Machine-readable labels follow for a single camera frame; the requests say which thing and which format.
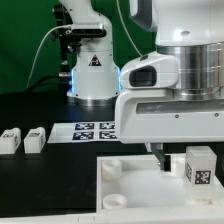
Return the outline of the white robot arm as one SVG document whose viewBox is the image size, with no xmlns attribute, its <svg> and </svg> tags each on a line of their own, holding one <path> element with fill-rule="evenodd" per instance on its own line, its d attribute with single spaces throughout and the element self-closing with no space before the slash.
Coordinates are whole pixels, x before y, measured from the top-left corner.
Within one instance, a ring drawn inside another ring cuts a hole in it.
<svg viewBox="0 0 224 224">
<path fill-rule="evenodd" d="M 60 0 L 82 46 L 70 100 L 116 102 L 123 143 L 143 143 L 158 160 L 167 143 L 224 141 L 224 0 L 129 0 L 135 23 L 156 35 L 154 52 L 117 68 L 112 26 L 90 0 Z"/>
</svg>

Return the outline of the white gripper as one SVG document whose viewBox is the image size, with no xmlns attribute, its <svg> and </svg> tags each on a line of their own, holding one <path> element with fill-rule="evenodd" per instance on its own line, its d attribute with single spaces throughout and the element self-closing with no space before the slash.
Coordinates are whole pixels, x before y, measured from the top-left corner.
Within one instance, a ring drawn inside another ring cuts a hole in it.
<svg viewBox="0 0 224 224">
<path fill-rule="evenodd" d="M 116 101 L 115 133 L 122 143 L 150 143 L 160 169 L 170 172 L 162 143 L 224 142 L 224 100 L 174 101 L 165 91 L 125 90 Z"/>
</svg>

